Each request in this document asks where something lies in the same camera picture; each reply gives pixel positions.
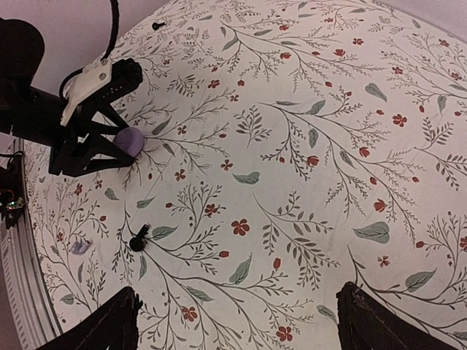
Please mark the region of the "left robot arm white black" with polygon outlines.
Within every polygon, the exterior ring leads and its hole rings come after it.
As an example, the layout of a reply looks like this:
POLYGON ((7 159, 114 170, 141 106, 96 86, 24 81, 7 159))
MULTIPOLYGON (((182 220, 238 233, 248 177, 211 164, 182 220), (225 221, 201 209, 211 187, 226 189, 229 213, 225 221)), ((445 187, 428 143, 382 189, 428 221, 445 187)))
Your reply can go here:
POLYGON ((24 20, 1 21, 1 132, 50 148, 48 171, 83 176, 132 165, 138 150, 110 141, 130 131, 112 103, 142 83, 142 67, 132 58, 111 65, 100 87, 65 117, 68 101, 31 83, 45 53, 38 29, 24 20))

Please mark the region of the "purple earbud charging case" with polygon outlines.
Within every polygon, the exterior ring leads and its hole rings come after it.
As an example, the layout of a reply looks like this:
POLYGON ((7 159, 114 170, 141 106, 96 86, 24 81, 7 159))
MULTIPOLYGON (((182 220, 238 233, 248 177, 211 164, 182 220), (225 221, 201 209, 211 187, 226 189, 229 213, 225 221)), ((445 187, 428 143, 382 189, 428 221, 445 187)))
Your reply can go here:
POLYGON ((122 151, 135 158, 144 147, 144 135, 138 128, 128 127, 119 131, 112 142, 122 151))

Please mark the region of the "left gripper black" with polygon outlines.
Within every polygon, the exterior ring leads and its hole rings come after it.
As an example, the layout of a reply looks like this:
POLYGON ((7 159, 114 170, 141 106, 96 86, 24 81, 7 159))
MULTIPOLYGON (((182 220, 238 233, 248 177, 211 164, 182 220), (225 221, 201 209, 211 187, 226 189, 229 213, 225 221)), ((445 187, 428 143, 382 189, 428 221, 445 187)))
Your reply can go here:
POLYGON ((12 83, 1 84, 1 132, 50 148, 50 174, 91 174, 132 165, 134 157, 111 142, 128 124, 110 106, 143 82, 133 58, 112 64, 111 80, 61 125, 65 103, 57 96, 12 83))

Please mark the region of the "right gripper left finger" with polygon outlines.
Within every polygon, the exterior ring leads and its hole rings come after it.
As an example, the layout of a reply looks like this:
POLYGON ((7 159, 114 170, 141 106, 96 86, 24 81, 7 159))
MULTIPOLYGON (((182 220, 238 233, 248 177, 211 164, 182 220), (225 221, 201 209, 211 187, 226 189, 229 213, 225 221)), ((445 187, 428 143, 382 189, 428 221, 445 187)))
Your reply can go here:
POLYGON ((137 317, 142 301, 132 287, 124 287, 89 317, 41 346, 42 350, 136 349, 137 317))

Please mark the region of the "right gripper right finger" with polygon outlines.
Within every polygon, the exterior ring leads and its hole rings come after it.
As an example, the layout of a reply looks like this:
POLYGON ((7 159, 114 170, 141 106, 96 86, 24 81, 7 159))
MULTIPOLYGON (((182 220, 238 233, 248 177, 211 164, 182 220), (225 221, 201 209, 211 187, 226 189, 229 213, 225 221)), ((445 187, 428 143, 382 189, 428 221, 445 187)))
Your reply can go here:
POLYGON ((344 284, 336 293, 337 332, 342 349, 453 349, 454 346, 431 335, 429 328, 441 333, 466 348, 466 331, 445 332, 462 318, 445 326, 435 327, 408 314, 421 328, 398 317, 393 304, 389 308, 373 299, 352 281, 344 284))

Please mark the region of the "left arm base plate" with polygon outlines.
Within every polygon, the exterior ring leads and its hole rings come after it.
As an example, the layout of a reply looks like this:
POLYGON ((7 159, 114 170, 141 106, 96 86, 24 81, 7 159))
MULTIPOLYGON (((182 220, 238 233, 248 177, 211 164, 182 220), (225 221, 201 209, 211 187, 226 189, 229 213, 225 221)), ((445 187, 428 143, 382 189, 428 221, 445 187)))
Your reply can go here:
POLYGON ((1 219, 6 229, 13 228, 24 212, 26 204, 23 187, 23 151, 13 154, 1 154, 7 158, 5 167, 1 167, 1 219))

